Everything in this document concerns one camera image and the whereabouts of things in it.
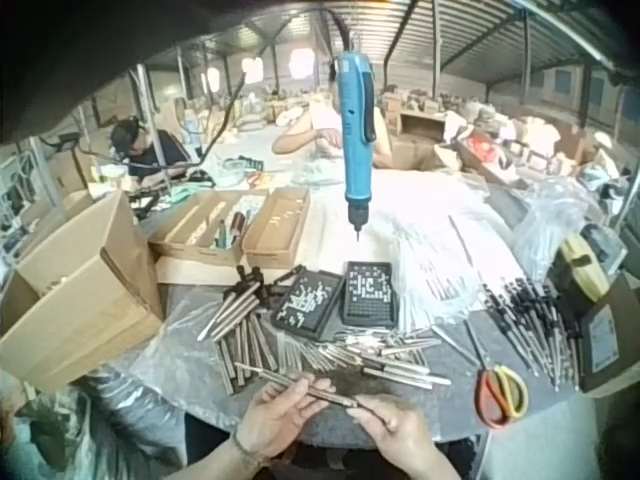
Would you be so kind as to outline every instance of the parts tray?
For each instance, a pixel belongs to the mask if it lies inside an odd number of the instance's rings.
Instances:
[[[343,282],[344,277],[334,273],[303,271],[271,314],[271,323],[295,335],[319,340]]]
[[[391,284],[391,264],[348,262],[342,320],[352,327],[394,328],[398,302]]]

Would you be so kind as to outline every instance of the person's right hand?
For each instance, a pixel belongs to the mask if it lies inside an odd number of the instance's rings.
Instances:
[[[439,455],[422,414],[391,396],[358,395],[364,408],[347,413],[376,443],[384,458],[411,478],[428,478],[426,471]]]
[[[334,148],[342,148],[342,132],[335,128],[322,128],[316,130],[316,138],[325,139]]]

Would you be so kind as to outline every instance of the window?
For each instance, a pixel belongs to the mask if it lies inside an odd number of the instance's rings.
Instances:
[[[216,93],[220,90],[220,70],[211,67],[207,70],[207,77],[209,77],[209,90],[212,93]],[[207,93],[207,78],[204,73],[200,74],[200,80],[202,81],[202,90]]]
[[[536,72],[532,74],[529,85],[535,88],[544,88],[544,72]]]
[[[264,68],[261,58],[245,58],[242,60],[242,71],[247,74],[245,83],[247,85],[261,82],[264,78]]]
[[[589,103],[595,106],[602,105],[602,91],[604,80],[602,78],[591,77],[591,89],[589,90]]]
[[[640,120],[640,94],[638,94],[636,90],[627,88],[627,91],[624,93],[622,115],[636,123]]]
[[[571,72],[556,70],[556,92],[571,95]]]
[[[316,54],[310,48],[296,48],[291,52],[289,59],[289,72],[296,80],[313,75],[313,67],[316,62]]]

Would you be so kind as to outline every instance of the person's left hand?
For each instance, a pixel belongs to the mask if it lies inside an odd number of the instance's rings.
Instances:
[[[284,452],[298,437],[304,424],[329,403],[307,396],[309,386],[334,392],[331,380],[315,380],[311,373],[302,373],[298,381],[286,390],[268,383],[251,400],[238,425],[237,439],[252,455],[273,458]]]

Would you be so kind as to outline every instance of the yellow scissors handle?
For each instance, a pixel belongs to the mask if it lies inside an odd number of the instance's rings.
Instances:
[[[520,375],[504,365],[497,365],[493,370],[498,377],[502,393],[507,401],[509,416],[514,419],[522,418],[527,413],[527,410],[529,410],[529,389],[524,383],[524,380],[522,380]],[[512,386],[515,387],[520,397],[517,406],[513,400]]]

